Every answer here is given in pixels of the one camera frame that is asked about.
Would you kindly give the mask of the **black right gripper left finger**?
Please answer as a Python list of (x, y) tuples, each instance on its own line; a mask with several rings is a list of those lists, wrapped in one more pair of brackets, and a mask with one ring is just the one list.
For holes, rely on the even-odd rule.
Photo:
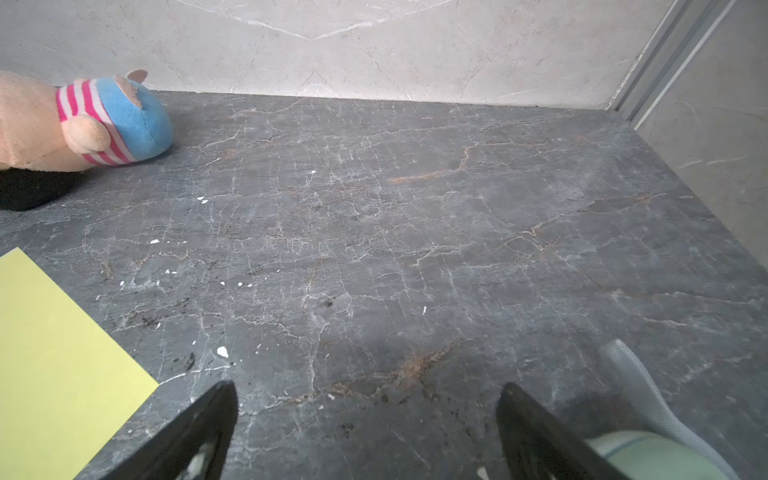
[(219, 479), (238, 408), (235, 384), (217, 382), (104, 478)]

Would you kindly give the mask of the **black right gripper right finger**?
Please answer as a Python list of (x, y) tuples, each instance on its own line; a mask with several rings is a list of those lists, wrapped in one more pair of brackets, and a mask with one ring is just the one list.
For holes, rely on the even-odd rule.
[(496, 422), (514, 479), (626, 477), (513, 382), (503, 386)]

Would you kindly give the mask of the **yellow square paper sheet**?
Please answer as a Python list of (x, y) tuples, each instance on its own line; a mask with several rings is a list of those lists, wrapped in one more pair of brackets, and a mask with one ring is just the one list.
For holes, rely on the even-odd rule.
[(75, 478), (157, 386), (21, 249), (2, 256), (2, 478)]

